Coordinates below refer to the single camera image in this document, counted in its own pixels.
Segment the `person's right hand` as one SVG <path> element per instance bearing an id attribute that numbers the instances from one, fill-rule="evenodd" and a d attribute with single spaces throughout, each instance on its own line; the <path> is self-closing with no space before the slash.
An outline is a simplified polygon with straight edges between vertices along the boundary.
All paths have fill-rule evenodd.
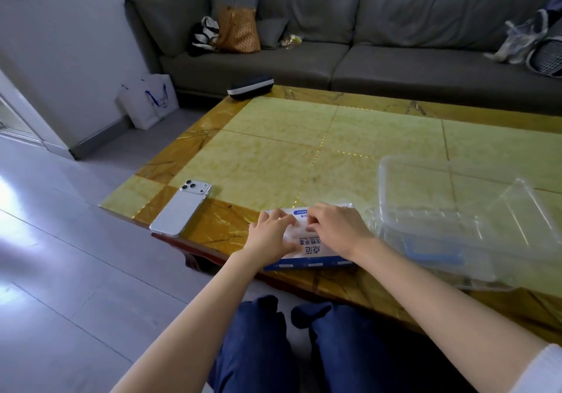
<path id="1" fill-rule="evenodd" d="M 334 205 L 333 225 L 318 235 L 323 244 L 346 260 L 358 261 L 365 243 L 374 236 L 354 207 Z"/>

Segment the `person's left hand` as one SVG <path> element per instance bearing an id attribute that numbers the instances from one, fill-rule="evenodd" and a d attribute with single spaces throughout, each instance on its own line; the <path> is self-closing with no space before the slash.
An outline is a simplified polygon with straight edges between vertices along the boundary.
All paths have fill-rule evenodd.
<path id="1" fill-rule="evenodd" d="M 284 239 L 285 231 L 277 226 L 277 220 L 281 217 L 293 217 L 283 210 L 276 208 L 271 212 L 269 220 L 263 225 L 257 226 L 251 223 L 246 243 L 243 247 L 245 255 L 249 255 L 259 268 L 264 268 L 278 262 L 286 255 L 300 251 L 301 245 Z"/>

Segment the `white and blue glove box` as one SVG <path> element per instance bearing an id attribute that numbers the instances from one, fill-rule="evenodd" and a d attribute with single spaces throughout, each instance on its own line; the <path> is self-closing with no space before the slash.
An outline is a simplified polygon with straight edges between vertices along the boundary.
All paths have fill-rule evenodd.
<path id="1" fill-rule="evenodd" d="M 263 268 L 263 271 L 294 270 L 307 268 L 333 268 L 352 266 L 353 262 L 342 258 L 322 243 L 315 232 L 306 230 L 308 207 L 285 208 L 284 212 L 292 214 L 297 222 L 289 226 L 284 233 L 284 240 L 297 242 L 299 252 L 288 254 L 278 262 Z"/>

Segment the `person's left forearm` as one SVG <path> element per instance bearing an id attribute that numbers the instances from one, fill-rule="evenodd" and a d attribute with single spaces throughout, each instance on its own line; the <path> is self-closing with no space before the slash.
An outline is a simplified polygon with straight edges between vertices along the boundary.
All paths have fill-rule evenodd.
<path id="1" fill-rule="evenodd" d="M 266 253 L 235 252 L 110 393 L 201 393 L 219 347 Z"/>

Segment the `yellow marble coffee table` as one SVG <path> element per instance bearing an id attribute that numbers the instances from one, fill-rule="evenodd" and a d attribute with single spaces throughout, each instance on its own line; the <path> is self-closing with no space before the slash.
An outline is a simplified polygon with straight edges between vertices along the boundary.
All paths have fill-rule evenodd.
<path id="1" fill-rule="evenodd" d="M 259 211 L 350 203 L 373 222 L 384 156 L 512 171 L 530 183 L 562 232 L 562 116 L 281 86 L 252 100 L 225 98 L 101 207 L 148 228 L 186 180 L 210 183 L 179 237 L 156 237 L 223 264 L 242 248 Z M 467 294 L 562 345 L 562 263 L 524 272 L 519 281 Z"/>

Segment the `white smartphone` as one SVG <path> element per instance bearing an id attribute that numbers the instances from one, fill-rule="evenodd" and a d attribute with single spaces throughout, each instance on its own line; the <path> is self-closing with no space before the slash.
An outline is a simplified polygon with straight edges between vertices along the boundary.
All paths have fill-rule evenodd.
<path id="1" fill-rule="evenodd" d="M 152 233 L 179 237 L 211 191 L 211 184 L 189 179 L 175 192 L 149 229 Z"/>

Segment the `person's blue trousers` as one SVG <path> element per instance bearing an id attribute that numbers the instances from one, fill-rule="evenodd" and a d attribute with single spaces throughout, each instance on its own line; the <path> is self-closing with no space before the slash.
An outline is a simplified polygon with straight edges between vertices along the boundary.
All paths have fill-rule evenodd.
<path id="1" fill-rule="evenodd" d="M 299 369 L 278 299 L 243 301 L 208 374 L 214 393 L 299 393 Z M 306 329 L 321 393 L 477 393 L 424 334 L 332 302 L 291 311 Z"/>

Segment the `black and white case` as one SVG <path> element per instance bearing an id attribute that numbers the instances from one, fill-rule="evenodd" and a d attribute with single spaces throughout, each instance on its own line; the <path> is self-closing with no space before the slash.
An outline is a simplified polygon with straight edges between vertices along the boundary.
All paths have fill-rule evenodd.
<path id="1" fill-rule="evenodd" d="M 228 96 L 242 101 L 269 93 L 275 84 L 274 78 L 268 75 L 251 77 L 241 83 L 231 85 L 227 90 Z"/>

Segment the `clear plastic storage box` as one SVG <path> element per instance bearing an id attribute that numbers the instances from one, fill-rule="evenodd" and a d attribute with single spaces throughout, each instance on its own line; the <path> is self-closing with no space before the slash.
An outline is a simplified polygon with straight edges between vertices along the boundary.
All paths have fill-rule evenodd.
<path id="1" fill-rule="evenodd" d="M 378 169 L 377 235 L 411 261 L 449 276 L 465 289 L 498 289 L 467 276 L 462 219 L 455 204 L 454 175 L 508 180 L 519 176 L 464 161 L 384 156 Z"/>

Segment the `white paper shopping bag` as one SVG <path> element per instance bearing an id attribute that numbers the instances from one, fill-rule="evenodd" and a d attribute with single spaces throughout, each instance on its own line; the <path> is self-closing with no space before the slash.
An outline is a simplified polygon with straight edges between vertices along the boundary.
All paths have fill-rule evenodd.
<path id="1" fill-rule="evenodd" d="M 116 101 L 133 126 L 145 131 L 180 108 L 172 79 L 167 74 L 151 74 L 123 84 Z"/>

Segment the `brown patterned tote bag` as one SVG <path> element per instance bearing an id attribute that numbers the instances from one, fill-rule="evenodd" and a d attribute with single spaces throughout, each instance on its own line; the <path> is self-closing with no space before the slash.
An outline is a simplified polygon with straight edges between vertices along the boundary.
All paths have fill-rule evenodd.
<path id="1" fill-rule="evenodd" d="M 233 54 L 252 54 L 261 50 L 256 26 L 256 9 L 222 7 L 219 10 L 219 35 L 215 48 Z"/>

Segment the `grey fabric sofa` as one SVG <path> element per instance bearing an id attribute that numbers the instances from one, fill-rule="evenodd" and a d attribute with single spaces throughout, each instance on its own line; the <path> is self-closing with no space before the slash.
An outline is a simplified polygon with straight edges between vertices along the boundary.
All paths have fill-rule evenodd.
<path id="1" fill-rule="evenodd" d="M 213 0 L 125 0 L 150 73 L 175 90 L 224 97 L 231 85 L 268 75 L 275 84 L 562 116 L 562 79 L 483 56 L 548 0 L 258 0 L 256 20 L 287 18 L 292 49 L 252 54 L 188 52 Z"/>

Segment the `clear plastic box lid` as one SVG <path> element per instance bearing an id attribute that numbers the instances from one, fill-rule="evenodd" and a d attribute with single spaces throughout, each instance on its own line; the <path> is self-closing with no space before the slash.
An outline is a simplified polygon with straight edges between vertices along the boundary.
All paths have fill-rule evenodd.
<path id="1" fill-rule="evenodd" d="M 562 232 L 525 178 L 454 175 L 452 185 L 475 282 L 515 288 L 524 272 L 562 262 Z"/>

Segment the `person's white sleeve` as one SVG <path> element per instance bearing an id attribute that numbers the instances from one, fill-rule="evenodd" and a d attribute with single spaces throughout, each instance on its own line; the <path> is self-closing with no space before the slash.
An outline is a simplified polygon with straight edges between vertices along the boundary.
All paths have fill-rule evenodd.
<path id="1" fill-rule="evenodd" d="M 523 371 L 509 393 L 562 393 L 562 347 L 545 347 Z"/>

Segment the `checkered dark cushion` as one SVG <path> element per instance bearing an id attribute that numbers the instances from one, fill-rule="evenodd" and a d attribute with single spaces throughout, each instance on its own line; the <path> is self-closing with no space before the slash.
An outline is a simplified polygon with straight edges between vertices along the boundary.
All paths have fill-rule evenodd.
<path id="1" fill-rule="evenodd" d="M 529 52 L 525 64 L 537 74 L 562 78 L 562 18 L 548 29 Z"/>

